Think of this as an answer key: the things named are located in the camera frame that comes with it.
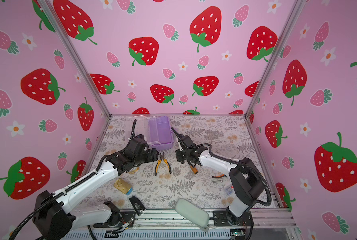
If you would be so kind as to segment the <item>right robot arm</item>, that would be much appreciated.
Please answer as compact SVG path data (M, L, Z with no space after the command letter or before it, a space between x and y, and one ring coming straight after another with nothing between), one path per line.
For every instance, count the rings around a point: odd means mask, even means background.
M230 225L241 224L243 217L248 216L256 204L270 206L269 185L251 159L228 159L213 153L211 144L196 145L188 135L176 136L179 143L179 150L176 151L178 162L188 162L193 167L208 167L229 177L235 193L233 202L225 211L225 219Z

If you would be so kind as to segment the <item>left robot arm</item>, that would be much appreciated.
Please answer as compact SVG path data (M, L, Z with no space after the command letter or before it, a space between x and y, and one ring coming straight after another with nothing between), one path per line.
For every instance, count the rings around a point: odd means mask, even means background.
M158 150L149 148L143 135L132 137L124 149L103 156L96 169L79 180L52 194L48 191L41 193L37 197L34 211L16 227L9 238L14 240L30 220L40 231L42 240L60 240L71 230L84 226L101 224L115 227L122 224L124 221L120 210L110 201L92 209L77 210L76 207L105 183L132 168L156 162L158 157Z

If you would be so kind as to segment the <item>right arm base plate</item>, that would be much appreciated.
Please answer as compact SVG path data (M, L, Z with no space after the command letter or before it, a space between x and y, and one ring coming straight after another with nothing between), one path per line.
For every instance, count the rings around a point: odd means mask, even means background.
M251 212L245 212L236 217L229 210L213 211L213 223L216 227L251 227L254 226Z

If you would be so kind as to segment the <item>purple plastic tool box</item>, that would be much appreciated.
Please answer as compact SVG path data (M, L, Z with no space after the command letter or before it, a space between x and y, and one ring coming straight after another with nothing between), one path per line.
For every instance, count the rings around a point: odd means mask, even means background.
M160 152L173 147L173 135L167 116L138 116L135 119L135 134L144 135L150 148L156 148Z

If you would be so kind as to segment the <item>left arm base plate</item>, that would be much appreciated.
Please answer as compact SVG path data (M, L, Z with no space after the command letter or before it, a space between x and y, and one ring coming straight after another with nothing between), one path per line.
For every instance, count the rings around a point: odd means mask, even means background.
M135 211L121 211L117 214L112 214L109 220L103 224L94 224L94 228L120 228L125 225L125 228L132 228L136 217Z

